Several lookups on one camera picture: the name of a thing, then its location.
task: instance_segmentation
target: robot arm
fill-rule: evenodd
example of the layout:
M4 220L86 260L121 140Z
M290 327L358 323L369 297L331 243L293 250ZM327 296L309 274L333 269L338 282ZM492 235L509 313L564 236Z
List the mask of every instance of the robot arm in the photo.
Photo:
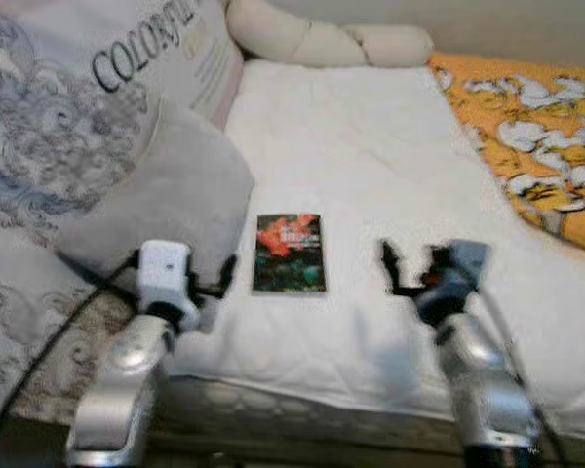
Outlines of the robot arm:
M391 292L410 297L419 318L436 332L436 353L448 381L466 466L538 466L533 403L511 372L502 348L477 317L464 311L466 298L479 282L488 247L452 241L446 248L432 249L432 263L421 277L420 288L401 286L399 259L387 242L382 248Z
M226 262L217 285L200 288L190 273L191 250L148 241L139 251L137 315L102 358L67 438L71 467L137 467L145 453L163 359L182 332L199 326L200 294L223 297L234 267Z

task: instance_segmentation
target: orange blanket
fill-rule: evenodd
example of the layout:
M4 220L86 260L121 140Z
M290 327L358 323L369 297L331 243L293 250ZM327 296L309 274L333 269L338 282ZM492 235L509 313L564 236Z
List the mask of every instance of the orange blanket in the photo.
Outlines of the orange blanket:
M516 211L585 249L585 69L447 54L430 66Z

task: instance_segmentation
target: black cable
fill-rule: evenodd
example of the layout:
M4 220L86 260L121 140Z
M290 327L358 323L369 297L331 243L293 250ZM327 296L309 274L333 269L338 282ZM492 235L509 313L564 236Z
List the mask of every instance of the black cable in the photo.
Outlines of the black cable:
M541 424L542 429L546 434L546 438L553 447L553 451L555 452L555 455L557 456L559 463L562 465L563 468L569 468L569 463L566 457L566 451L564 450L562 441L559 438L559 435L555 432L555 429L553 429L553 427L548 422L548 419L546 417L546 414L544 414L544 410L542 409L542 407L533 398L533 395L530 391L530 386L528 385L527 380L524 378L522 362L516 356L511 331L509 329L509 325L507 325L507 322L505 321L500 311L500 307L498 307L498 304L487 290L478 286L478 282L475 280L472 273L470 273L470 271L468 271L468 269L464 265L456 262L454 259L451 259L451 264L459 272L462 278L464 278L468 282L470 288L472 288L472 290L479 295L481 300L486 305L489 315L491 316L492 320L498 327L498 331L500 332L501 337L504 341L504 345L505 348L507 349L507 354L509 356L511 366L514 371L514 378L516 380L516 383L518 383L518 385L520 385L525 390L526 394L529 396L531 403L533 404L533 412L535 413L535 417Z
M124 261L121 265L119 265L105 280L103 283L98 284L94 290L85 297L75 308L69 318L60 326L60 328L50 337L50 339L46 342L43 349L39 352L37 357L32 361L26 373L19 379L17 385L11 390L11 393L7 397L7 399L2 404L2 408L0 409L0 435L6 424L9 416L9 412L11 412L11 408L15 404L18 396L21 394L23 389L26 387L30 377L35 373L37 368L41 365L41 363L46 359L48 354L54 349L55 345L59 342L62 336L69 330L69 328L73 325L73 323L78 320L78 318L82 315L85 309L91 305L91 303L96 300L105 290L108 289L109 285L112 284L118 277L121 275L127 268L130 266L137 265L137 251L135 251L126 261Z

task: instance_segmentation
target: green book cover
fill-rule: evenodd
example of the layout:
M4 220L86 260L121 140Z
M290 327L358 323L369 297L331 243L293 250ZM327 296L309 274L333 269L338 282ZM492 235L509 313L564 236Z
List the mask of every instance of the green book cover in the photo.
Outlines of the green book cover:
M319 215L258 217L253 290L271 293L327 290Z

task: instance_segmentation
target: quilted mattress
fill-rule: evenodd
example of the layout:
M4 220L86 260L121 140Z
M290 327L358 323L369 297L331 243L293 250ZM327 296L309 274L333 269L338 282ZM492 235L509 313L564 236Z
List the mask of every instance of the quilted mattress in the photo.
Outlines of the quilted mattress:
M257 188L214 330L184 337L170 362L174 420L201 408L241 425L252 414L271 432L297 421L306 434L315 420L383 434L390 418L450 420L432 333L385 294L376 241L394 240L413 282L425 245L468 238L493 247L483 284L537 398L562 432L585 438L585 252L515 216L429 70L251 61L226 132ZM298 212L323 217L329 292L252 295L255 217ZM492 327L476 297L468 309Z

